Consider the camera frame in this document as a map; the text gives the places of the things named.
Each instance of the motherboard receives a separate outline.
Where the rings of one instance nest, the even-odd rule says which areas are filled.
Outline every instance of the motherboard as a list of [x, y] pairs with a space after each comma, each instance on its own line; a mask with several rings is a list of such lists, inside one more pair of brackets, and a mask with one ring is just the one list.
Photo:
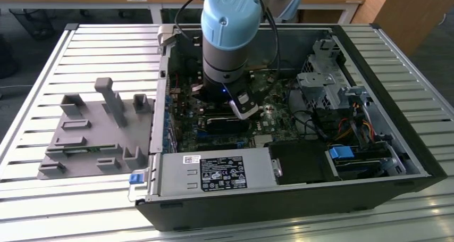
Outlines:
[[169, 96], [175, 120], [177, 152], [263, 147], [268, 142], [296, 140], [299, 132], [287, 108], [287, 81], [273, 81], [268, 70], [251, 71], [248, 81], [257, 92], [272, 85], [249, 119], [239, 120], [228, 103], [204, 103], [191, 96], [200, 78], [179, 76]]

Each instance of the floor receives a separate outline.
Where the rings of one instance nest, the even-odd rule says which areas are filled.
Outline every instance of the floor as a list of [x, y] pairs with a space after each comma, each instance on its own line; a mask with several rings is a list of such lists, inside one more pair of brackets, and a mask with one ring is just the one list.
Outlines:
[[[77, 10], [48, 11], [52, 18], [52, 25], [57, 31], [50, 39], [34, 41], [30, 39], [25, 29], [17, 22], [14, 16], [1, 10], [0, 34], [13, 47], [13, 55], [20, 63], [20, 71], [13, 76], [0, 79], [0, 140], [8, 131], [21, 103], [25, 100], [30, 87], [1, 88], [12, 85], [32, 85], [41, 68], [46, 62], [58, 35], [66, 23], [151, 23], [151, 16], [147, 10], [136, 10], [131, 18], [120, 18], [116, 10], [92, 10], [89, 16], [83, 17]], [[410, 57], [411, 61], [434, 84], [447, 101], [454, 104], [454, 9], [447, 13], [446, 21], [432, 29], [427, 39], [418, 51]]]

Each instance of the red wire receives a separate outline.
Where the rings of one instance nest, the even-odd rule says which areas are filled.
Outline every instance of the red wire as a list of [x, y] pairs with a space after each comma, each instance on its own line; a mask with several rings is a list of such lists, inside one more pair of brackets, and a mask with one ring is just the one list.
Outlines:
[[175, 74], [175, 80], [176, 80], [176, 82], [175, 82], [175, 89], [177, 88], [177, 73]]
[[340, 126], [342, 126], [342, 123], [343, 123], [346, 120], [348, 120], [348, 119], [347, 119], [347, 118], [343, 118], [343, 119], [340, 120], [340, 122], [339, 122], [339, 125], [338, 125], [339, 131], [338, 131], [338, 133], [340, 133]]

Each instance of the warning label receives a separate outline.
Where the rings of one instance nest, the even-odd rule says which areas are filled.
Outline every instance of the warning label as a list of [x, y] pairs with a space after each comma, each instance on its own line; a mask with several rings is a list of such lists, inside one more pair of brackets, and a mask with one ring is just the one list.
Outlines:
[[232, 190], [247, 188], [243, 157], [200, 159], [201, 190]]

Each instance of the blue tab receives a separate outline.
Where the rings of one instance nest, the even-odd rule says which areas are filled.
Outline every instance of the blue tab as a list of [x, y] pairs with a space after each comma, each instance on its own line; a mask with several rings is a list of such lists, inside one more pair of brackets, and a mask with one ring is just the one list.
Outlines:
[[129, 184], [139, 185], [143, 183], [143, 174], [131, 174], [129, 175]]
[[331, 158], [352, 158], [355, 157], [352, 149], [350, 146], [334, 146], [328, 150], [328, 154], [331, 155]]

